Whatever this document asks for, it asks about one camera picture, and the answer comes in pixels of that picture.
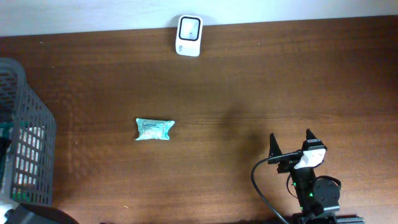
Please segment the teal wet wipes pack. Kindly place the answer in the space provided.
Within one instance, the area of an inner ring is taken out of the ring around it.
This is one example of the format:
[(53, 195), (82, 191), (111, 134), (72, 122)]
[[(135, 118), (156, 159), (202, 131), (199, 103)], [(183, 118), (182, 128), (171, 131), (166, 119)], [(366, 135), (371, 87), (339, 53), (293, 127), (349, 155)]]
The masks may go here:
[(169, 131), (175, 121), (136, 118), (136, 123), (139, 132), (136, 141), (151, 139), (168, 141), (170, 139)]

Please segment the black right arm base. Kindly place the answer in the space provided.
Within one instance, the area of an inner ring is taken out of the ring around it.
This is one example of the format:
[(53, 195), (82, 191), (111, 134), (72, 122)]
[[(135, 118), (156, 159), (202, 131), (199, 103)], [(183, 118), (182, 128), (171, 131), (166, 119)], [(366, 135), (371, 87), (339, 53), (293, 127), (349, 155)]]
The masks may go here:
[(363, 217), (354, 215), (349, 216), (336, 216), (327, 215), (324, 217), (304, 217), (295, 214), (292, 217), (293, 224), (365, 224)]

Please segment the right black and white arm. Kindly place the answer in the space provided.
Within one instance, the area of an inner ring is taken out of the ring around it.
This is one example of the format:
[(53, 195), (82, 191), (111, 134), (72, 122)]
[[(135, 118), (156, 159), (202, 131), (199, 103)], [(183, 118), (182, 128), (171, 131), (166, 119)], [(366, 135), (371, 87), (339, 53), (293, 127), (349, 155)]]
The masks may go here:
[(341, 182), (327, 175), (316, 176), (314, 169), (324, 162), (327, 147), (306, 130), (302, 148), (283, 154), (274, 134), (270, 134), (269, 164), (277, 164), (277, 172), (289, 173), (300, 213), (292, 215), (294, 223), (336, 223), (335, 213), (340, 210)]

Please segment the left black and white arm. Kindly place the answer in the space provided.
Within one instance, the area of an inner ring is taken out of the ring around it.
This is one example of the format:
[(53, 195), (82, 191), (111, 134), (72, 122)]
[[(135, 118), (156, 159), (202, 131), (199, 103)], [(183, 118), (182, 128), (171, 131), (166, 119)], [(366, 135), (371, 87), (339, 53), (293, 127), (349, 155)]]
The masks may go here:
[(78, 224), (69, 214), (52, 207), (1, 201), (3, 224)]

